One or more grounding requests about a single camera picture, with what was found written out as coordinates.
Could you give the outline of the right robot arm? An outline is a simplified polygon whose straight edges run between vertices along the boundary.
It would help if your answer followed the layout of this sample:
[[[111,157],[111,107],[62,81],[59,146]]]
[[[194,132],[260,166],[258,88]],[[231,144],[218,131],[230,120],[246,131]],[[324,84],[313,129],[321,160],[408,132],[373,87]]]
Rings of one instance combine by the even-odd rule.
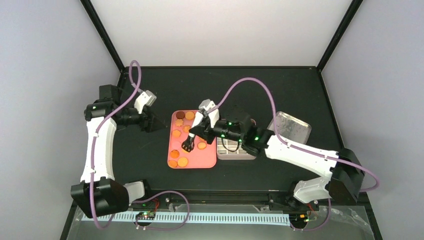
[[[195,114],[194,123],[181,147],[187,152],[195,148],[195,137],[207,144],[216,138],[235,141],[252,156],[265,155],[317,175],[310,180],[295,182],[286,193],[285,204],[293,210],[314,200],[332,199],[345,205],[355,205],[365,176],[354,152],[344,148],[340,152],[310,147],[283,138],[274,131],[256,126],[249,114],[235,109],[221,117],[216,109]]]

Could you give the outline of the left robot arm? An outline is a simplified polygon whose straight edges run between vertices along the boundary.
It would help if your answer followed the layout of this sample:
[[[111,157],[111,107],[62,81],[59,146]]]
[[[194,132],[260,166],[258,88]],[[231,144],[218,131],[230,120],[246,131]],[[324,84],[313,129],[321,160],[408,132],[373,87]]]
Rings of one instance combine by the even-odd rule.
[[[139,90],[133,106],[121,102],[119,88],[99,87],[99,98],[84,110],[88,132],[87,153],[80,183],[71,186],[70,195],[84,214],[94,217],[125,212],[130,204],[142,198],[142,180],[120,184],[113,172],[113,143],[117,129],[135,125],[150,133],[165,128],[163,121],[151,111],[157,97],[149,90]]]

